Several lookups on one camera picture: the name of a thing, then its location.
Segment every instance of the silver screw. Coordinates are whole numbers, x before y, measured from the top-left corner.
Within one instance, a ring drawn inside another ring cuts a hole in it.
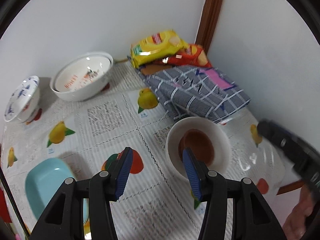
[[[208,171],[208,175],[210,177],[215,177],[215,176],[217,176],[217,173],[215,171]]]
[[[243,182],[244,182],[244,184],[248,184],[249,185],[249,184],[251,184],[252,181],[249,178],[244,178]]]
[[[106,177],[106,176],[109,175],[109,172],[107,172],[107,171],[101,171],[101,172],[99,173],[99,175],[100,175],[100,177]]]
[[[281,143],[280,143],[280,146],[283,147],[285,145],[287,141],[285,139],[282,139]]]
[[[71,184],[73,182],[73,178],[67,178],[64,182],[65,184]]]

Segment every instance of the yellow chip bag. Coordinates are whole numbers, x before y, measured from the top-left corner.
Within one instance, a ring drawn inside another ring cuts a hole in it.
[[[133,67],[138,68],[155,59],[174,55],[185,46],[188,44],[173,30],[155,33],[131,45],[131,63]]]

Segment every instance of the light blue dish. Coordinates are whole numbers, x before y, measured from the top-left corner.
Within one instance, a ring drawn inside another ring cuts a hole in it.
[[[26,195],[38,220],[66,178],[76,178],[68,165],[58,158],[47,159],[34,167],[26,178]],[[83,201],[83,223],[88,219],[88,203]]]

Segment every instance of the checkered cloth bag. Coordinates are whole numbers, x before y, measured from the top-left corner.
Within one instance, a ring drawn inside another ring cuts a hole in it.
[[[138,69],[137,73],[175,121],[200,116],[219,123],[250,101],[241,88],[214,68],[185,65],[149,76]]]

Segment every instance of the bowl with brown liquid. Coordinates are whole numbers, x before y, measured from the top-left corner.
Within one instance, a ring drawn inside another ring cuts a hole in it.
[[[201,117],[188,117],[170,129],[165,144],[167,164],[183,180],[188,179],[182,162],[182,152],[187,147],[209,170],[220,174],[226,172],[232,149],[219,124]]]

